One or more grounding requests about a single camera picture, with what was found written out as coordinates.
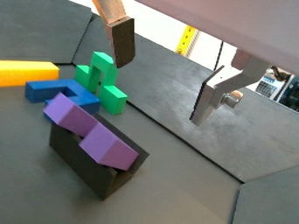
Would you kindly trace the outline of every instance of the purple cube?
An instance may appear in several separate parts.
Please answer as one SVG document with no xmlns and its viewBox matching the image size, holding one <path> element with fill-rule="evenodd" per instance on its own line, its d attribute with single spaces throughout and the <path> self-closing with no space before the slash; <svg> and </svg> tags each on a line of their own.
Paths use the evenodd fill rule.
<svg viewBox="0 0 299 224">
<path fill-rule="evenodd" d="M 125 171 L 139 155 L 102 123 L 90 131 L 79 146 L 99 164 Z"/>
<path fill-rule="evenodd" d="M 43 112 L 65 129 L 86 137 L 99 121 L 71 99 L 59 93 Z"/>
</svg>

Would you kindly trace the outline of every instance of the wooden block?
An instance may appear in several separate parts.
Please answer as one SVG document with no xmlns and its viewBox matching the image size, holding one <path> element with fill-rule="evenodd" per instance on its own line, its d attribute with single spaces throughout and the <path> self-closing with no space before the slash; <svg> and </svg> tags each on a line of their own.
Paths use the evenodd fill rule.
<svg viewBox="0 0 299 224">
<path fill-rule="evenodd" d="M 51 62 L 0 61 L 0 87 L 25 86 L 27 81 L 58 80 L 61 69 Z"/>
</svg>

